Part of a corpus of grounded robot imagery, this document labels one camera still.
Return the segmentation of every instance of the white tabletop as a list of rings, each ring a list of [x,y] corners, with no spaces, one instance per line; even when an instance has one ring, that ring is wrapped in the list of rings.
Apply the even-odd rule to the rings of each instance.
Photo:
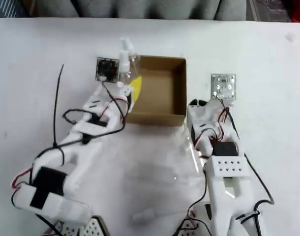
[[[249,158],[276,201],[274,206],[262,206],[267,229],[271,235],[300,235],[300,24],[55,18],[0,19],[0,233],[37,235],[45,228],[30,212],[11,206],[9,183],[53,142],[53,102],[61,64],[65,68],[58,115],[83,105],[94,90],[96,57],[117,57],[122,36],[129,36],[142,55],[185,57],[188,101],[210,98],[211,73],[236,73],[232,114]],[[61,118],[57,124],[61,140],[70,125]],[[168,140],[173,147],[173,132],[167,129],[159,140]],[[123,205],[121,183],[113,181],[122,177],[116,164],[124,170],[125,155],[160,156],[164,151],[154,151],[164,148],[132,151],[129,148],[134,147],[120,144],[127,135],[144,137],[142,145],[146,140],[152,143],[156,132],[130,126],[116,136],[113,150],[104,150],[101,157],[105,165],[97,160],[78,197],[94,205],[111,235],[170,235],[180,221],[177,214],[175,222],[165,216],[154,220],[147,226],[151,232],[128,223],[128,215],[136,210],[132,202],[136,195],[133,190],[125,195],[126,200],[132,198],[131,205]],[[101,177],[96,183],[93,173]],[[90,186],[91,192],[84,190]],[[258,199],[266,196],[255,179],[254,190]],[[175,206],[174,212],[192,198],[196,195],[176,202],[180,207]]]

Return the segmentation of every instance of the open cardboard box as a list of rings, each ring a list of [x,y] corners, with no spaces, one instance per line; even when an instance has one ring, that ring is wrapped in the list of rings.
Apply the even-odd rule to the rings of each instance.
[[[181,126],[186,116],[186,60],[141,56],[142,87],[130,123]]]

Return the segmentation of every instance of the yellow object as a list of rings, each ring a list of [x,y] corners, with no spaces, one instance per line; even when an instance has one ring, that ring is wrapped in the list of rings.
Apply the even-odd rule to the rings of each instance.
[[[142,76],[138,76],[133,82],[130,83],[131,86],[134,87],[134,99],[137,101],[140,90],[141,90],[141,84],[142,84]]]

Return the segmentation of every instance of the circuit board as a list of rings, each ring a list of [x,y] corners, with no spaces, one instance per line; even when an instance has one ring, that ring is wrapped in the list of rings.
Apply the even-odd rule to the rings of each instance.
[[[211,98],[236,99],[235,74],[211,74]]]
[[[95,80],[116,83],[119,79],[119,66],[120,60],[97,58]]]

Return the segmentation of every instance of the white 3d-printed robot arm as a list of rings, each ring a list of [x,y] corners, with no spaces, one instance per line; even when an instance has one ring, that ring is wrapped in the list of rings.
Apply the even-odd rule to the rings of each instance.
[[[60,145],[82,139],[84,136],[96,136],[114,131],[122,125],[122,117],[118,107],[110,99],[102,83],[98,83],[96,91],[83,106],[84,110],[99,117],[98,122],[93,119],[91,114],[84,114],[83,118],[72,127],[68,136]],[[134,105],[133,87],[123,85],[120,82],[104,83],[104,85],[118,102],[122,113],[126,115]],[[16,206],[48,218],[82,225],[87,224],[92,217],[91,209],[86,204],[71,198],[79,188],[82,177],[88,171],[93,160],[98,158],[102,143],[107,138],[108,136],[104,136],[92,139],[86,144],[76,143],[62,147],[64,162],[76,165],[69,175],[54,171],[55,168],[62,165],[62,152],[59,149],[48,151],[36,159],[33,164],[32,185],[22,184],[15,197]],[[62,178],[60,184],[63,193],[53,193],[52,189],[47,189],[57,184],[53,183],[56,180],[52,180],[52,182],[45,181],[54,174],[57,175],[56,178]],[[49,186],[38,186],[39,181],[43,185],[48,184]]]
[[[219,99],[208,103],[191,103],[187,108],[187,127],[194,147],[207,159],[206,173],[212,236],[257,236],[254,220],[241,224],[236,218],[252,214],[255,199],[251,184],[250,167],[244,156],[240,139],[230,122],[225,122],[225,107]],[[226,191],[233,189],[234,194]],[[259,215],[262,236],[266,234],[263,218]]]

